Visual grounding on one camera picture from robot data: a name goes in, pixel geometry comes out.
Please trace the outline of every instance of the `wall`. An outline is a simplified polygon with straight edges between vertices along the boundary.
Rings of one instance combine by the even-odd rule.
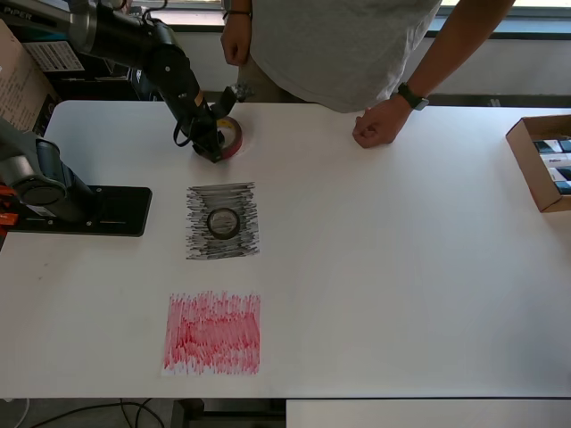
[[[236,82],[237,68],[224,61],[219,33],[178,33],[179,43],[204,90],[220,91]],[[405,78],[432,39],[411,55]],[[436,91],[439,94],[571,95],[571,42],[488,40]]]

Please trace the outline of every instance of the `red marker scribbles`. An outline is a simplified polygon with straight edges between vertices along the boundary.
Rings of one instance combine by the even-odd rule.
[[[259,294],[170,296],[164,375],[254,375],[259,369]]]

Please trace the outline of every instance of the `white table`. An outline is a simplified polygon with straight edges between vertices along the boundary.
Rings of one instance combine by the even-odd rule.
[[[392,145],[355,115],[250,104],[212,165],[161,103],[67,102],[47,137],[88,184],[148,186],[142,238],[9,234],[0,397],[571,395],[571,213],[541,214],[504,139],[521,116],[414,113]],[[261,254],[186,260],[186,189],[254,181]],[[258,292],[254,376],[161,377],[173,292]]]
[[[568,428],[571,406],[549,399],[288,400],[287,428]]]

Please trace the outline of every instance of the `fist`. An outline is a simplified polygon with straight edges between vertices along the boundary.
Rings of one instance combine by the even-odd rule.
[[[399,134],[412,109],[400,95],[367,109],[355,120],[353,138],[364,149],[389,144]]]
[[[230,65],[244,65],[248,61],[250,40],[252,39],[252,21],[248,15],[229,15],[222,32],[224,58]]]

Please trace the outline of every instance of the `black scribbled paper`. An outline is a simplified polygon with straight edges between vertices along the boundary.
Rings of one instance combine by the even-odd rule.
[[[260,252],[258,211],[253,199],[254,183],[189,187],[186,195],[188,226],[186,253],[190,260],[228,259]],[[207,226],[214,210],[229,208],[240,218],[240,231],[227,240],[212,236]]]

